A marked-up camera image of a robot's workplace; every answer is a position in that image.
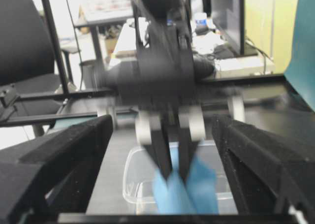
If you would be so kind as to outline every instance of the white desk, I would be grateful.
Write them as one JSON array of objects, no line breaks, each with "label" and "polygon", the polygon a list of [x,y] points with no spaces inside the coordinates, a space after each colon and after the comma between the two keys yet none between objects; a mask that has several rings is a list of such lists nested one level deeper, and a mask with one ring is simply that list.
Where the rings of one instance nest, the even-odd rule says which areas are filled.
[{"label": "white desk", "polygon": [[[135,29],[127,23],[124,24],[113,55],[118,59],[135,56],[135,43]],[[194,36],[192,46],[200,54],[209,54],[216,46],[223,43],[218,34],[210,32],[206,35]],[[206,80],[263,75],[264,72],[264,57],[260,53],[257,56],[218,60],[215,63],[216,74],[209,76]],[[266,72],[273,71],[274,63],[267,58]]]}]

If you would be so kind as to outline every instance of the chair backrest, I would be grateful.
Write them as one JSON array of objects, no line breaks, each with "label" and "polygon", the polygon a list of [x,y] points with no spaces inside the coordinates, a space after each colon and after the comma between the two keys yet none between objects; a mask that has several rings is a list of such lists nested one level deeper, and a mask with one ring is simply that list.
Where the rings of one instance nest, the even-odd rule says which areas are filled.
[{"label": "chair backrest", "polygon": [[32,0],[0,0],[0,85],[54,72],[48,31]]},{"label": "chair backrest", "polygon": [[287,80],[315,111],[315,2],[299,0]]}]

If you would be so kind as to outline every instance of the computer monitor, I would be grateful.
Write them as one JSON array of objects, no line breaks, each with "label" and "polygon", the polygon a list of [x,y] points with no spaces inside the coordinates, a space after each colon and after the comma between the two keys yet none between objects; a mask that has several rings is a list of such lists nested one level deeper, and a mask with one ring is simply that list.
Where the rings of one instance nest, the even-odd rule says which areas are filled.
[{"label": "computer monitor", "polygon": [[[256,55],[245,42],[245,0],[211,0],[212,19],[228,44],[215,49],[221,58]],[[223,50],[231,54],[219,54]]]}]

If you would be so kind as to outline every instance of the transparent plastic tray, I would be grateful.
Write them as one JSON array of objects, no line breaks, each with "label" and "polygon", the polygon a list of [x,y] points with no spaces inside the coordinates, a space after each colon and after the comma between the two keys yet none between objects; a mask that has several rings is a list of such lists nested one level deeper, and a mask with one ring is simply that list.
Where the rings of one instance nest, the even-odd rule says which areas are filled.
[{"label": "transparent plastic tray", "polygon": [[[217,197],[220,214],[237,214],[234,199],[214,141],[205,141],[198,146],[198,157],[217,174]],[[127,157],[123,176],[123,197],[135,214],[156,214],[152,182],[156,166],[142,147],[133,148]]]}]

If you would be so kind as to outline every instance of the black rod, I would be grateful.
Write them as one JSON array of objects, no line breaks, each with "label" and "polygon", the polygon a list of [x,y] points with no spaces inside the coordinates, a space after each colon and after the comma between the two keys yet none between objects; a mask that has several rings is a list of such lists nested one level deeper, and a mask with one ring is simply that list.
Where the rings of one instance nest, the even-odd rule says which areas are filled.
[{"label": "black rod", "polygon": [[41,1],[43,3],[45,17],[46,17],[46,21],[47,21],[47,25],[48,25],[48,30],[49,30],[49,34],[50,34],[51,41],[52,41],[53,48],[54,48],[55,59],[56,59],[57,66],[58,66],[61,85],[63,87],[63,93],[69,94],[69,90],[67,87],[67,77],[66,77],[66,73],[65,73],[65,69],[64,69],[64,64],[63,64],[63,57],[61,54],[59,39],[58,39],[58,35],[57,35],[57,30],[56,30],[55,21],[54,21],[53,13],[51,10],[50,2],[49,2],[49,0],[41,0]]}]

